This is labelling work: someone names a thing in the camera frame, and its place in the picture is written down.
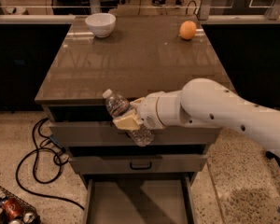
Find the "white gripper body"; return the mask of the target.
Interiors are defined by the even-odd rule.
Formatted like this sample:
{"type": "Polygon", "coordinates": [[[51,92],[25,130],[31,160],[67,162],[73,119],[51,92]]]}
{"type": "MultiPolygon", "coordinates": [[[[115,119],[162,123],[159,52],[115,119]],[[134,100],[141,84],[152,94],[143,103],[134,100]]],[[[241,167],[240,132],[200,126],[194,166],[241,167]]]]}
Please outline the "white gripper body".
{"type": "Polygon", "coordinates": [[[137,107],[138,117],[150,130],[160,130],[165,128],[161,123],[157,111],[157,104],[162,95],[163,91],[151,93],[145,97],[137,107]]]}

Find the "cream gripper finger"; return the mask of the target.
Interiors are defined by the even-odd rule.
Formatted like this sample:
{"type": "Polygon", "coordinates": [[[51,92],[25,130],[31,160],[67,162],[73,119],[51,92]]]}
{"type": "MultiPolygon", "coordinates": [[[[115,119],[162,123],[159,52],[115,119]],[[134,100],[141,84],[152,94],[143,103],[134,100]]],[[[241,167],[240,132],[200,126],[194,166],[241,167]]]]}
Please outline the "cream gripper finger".
{"type": "Polygon", "coordinates": [[[139,130],[143,124],[135,109],[125,112],[123,115],[113,118],[113,123],[120,130],[132,131],[139,130]]]}
{"type": "Polygon", "coordinates": [[[137,98],[130,102],[130,105],[133,107],[138,107],[143,101],[145,100],[144,97],[137,98]]]}

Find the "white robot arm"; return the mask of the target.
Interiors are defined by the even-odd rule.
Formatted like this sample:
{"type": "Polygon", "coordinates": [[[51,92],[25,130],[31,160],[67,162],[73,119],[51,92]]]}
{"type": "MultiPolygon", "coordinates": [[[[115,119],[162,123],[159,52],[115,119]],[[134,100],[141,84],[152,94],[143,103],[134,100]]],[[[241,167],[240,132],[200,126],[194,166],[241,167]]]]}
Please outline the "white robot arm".
{"type": "Polygon", "coordinates": [[[280,157],[280,111],[248,102],[213,80],[196,78],[180,91],[151,93],[133,106],[113,119],[117,128],[226,127],[280,157]]]}

